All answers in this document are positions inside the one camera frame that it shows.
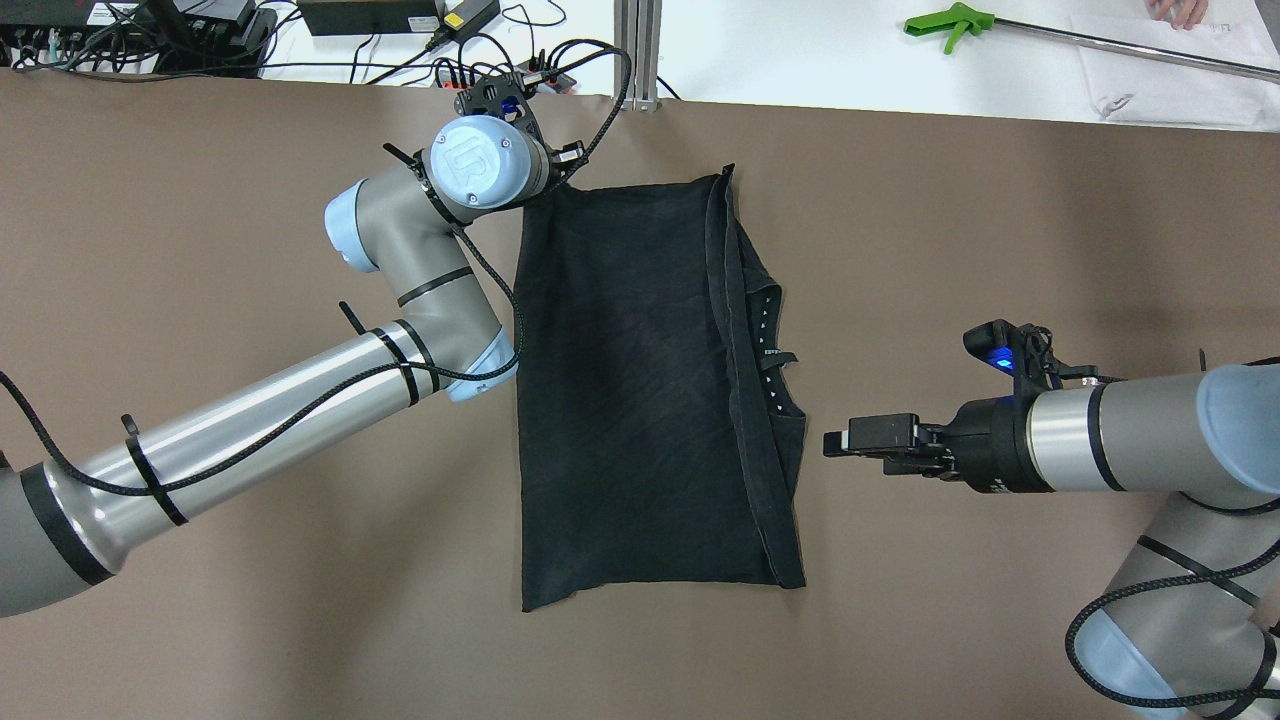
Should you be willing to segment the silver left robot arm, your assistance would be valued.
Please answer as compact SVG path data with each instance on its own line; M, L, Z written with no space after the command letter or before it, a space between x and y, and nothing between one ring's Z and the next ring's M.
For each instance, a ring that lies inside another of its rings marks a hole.
M3 469L6 618L115 577L142 543L434 393L463 402L512 378L517 354L479 284L465 227L556 176L536 129L461 117L413 155L333 199L335 251L390 286L399 318L150 430L81 466L17 404L47 459Z

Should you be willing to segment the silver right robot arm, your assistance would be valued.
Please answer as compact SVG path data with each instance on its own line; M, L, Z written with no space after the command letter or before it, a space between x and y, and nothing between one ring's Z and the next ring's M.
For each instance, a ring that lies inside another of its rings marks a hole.
M1277 716L1277 630L1253 619L1277 584L1276 365L1078 388L1019 377L943 425L855 416L822 450L982 493L1164 495L1070 621L1068 661L1146 719Z

